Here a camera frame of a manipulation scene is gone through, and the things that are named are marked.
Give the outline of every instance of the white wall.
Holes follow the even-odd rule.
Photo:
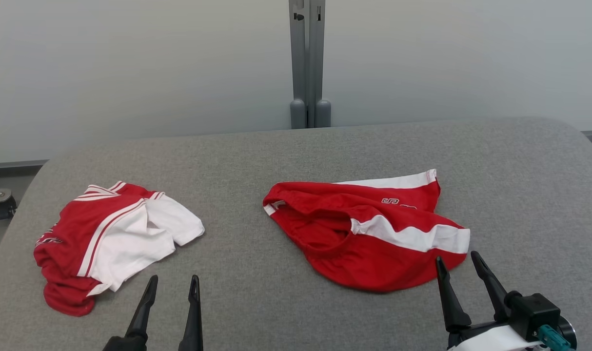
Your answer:
[[[287,0],[0,0],[0,162],[289,129]]]
[[[332,124],[551,116],[592,130],[592,0],[327,0]]]

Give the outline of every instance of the gray fabric surface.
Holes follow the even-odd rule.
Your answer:
[[[339,182],[438,169],[437,212],[472,230],[470,249],[506,289],[543,293],[592,350],[592,145],[542,118],[447,121],[131,140],[48,162],[0,245],[0,351],[100,350],[122,335],[159,275],[150,350],[176,350],[191,275],[200,276],[205,349],[445,350],[436,282],[388,294],[318,275],[261,207],[276,182]],[[32,251],[64,204],[116,180],[165,191],[206,234],[98,297],[86,317],[42,298]],[[471,260],[452,283],[474,322],[493,315]]]

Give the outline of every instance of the red and white garment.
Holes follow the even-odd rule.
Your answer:
[[[436,170],[341,183],[283,182],[263,209],[337,284],[389,292],[436,278],[435,258],[450,269],[467,255],[470,230],[434,213]]]
[[[132,275],[205,231],[200,219],[165,193],[118,182],[91,185],[69,202],[36,242],[47,279],[44,299],[69,315],[90,313],[94,295],[117,291]]]

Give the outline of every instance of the shirt sleeve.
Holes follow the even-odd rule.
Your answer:
[[[205,227],[194,213],[164,193],[146,202],[149,222],[168,231],[178,245],[185,245],[205,232]]]

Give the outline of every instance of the teal connector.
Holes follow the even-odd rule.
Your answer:
[[[552,351],[568,351],[571,349],[571,344],[547,324],[539,327],[537,336]]]

